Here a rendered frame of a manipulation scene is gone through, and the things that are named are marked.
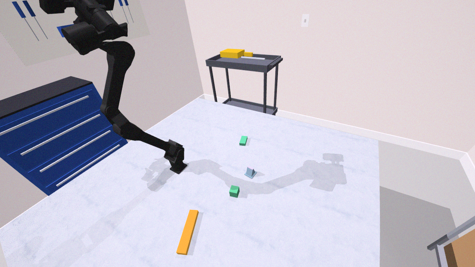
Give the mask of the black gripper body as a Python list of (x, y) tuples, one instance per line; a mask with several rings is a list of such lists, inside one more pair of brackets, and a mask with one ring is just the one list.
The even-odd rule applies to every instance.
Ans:
[(66, 7), (74, 7), (75, 13), (80, 13), (85, 22), (90, 25), (90, 19), (97, 11), (112, 11), (115, 0), (39, 0), (40, 7), (47, 14), (64, 13)]

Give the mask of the green cube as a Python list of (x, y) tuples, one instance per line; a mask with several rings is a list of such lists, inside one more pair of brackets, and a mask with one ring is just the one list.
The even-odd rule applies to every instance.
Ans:
[(230, 190), (229, 190), (230, 196), (231, 196), (231, 197), (235, 197), (235, 198), (238, 198), (239, 192), (240, 192), (239, 187), (238, 187), (238, 186), (234, 186), (234, 185), (232, 185), (231, 188), (230, 188)]

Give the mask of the green rectangular block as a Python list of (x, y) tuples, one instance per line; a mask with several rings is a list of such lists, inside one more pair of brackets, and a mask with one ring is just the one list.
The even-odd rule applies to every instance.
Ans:
[(248, 136), (242, 136), (240, 139), (239, 145), (245, 146), (247, 142)]

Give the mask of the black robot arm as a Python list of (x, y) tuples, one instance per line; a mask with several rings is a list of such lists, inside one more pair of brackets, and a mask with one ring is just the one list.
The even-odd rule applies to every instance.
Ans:
[(71, 44), (80, 55), (86, 55), (90, 51), (98, 48), (107, 52), (108, 74), (100, 107), (101, 113), (103, 113), (111, 123), (113, 131), (122, 138), (132, 141), (141, 141), (164, 150), (164, 158), (168, 159), (172, 166), (170, 170), (179, 174), (188, 166), (183, 163), (183, 145), (171, 139), (165, 142), (149, 135), (135, 124), (130, 123), (118, 109), (125, 73), (132, 65), (135, 50), (126, 41), (109, 42), (105, 40), (115, 40), (122, 36), (127, 37), (127, 23), (118, 25), (105, 11), (97, 11), (94, 13), (90, 19), (90, 25), (85, 22), (85, 18), (79, 12), (76, 13), (76, 15), (78, 17), (73, 21), (72, 26), (61, 29), (62, 34), (69, 44)]

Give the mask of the orange bar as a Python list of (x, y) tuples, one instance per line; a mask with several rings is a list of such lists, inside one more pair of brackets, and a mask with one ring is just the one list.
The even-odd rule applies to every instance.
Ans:
[(177, 247), (177, 254), (187, 255), (199, 211), (189, 210), (189, 214)]

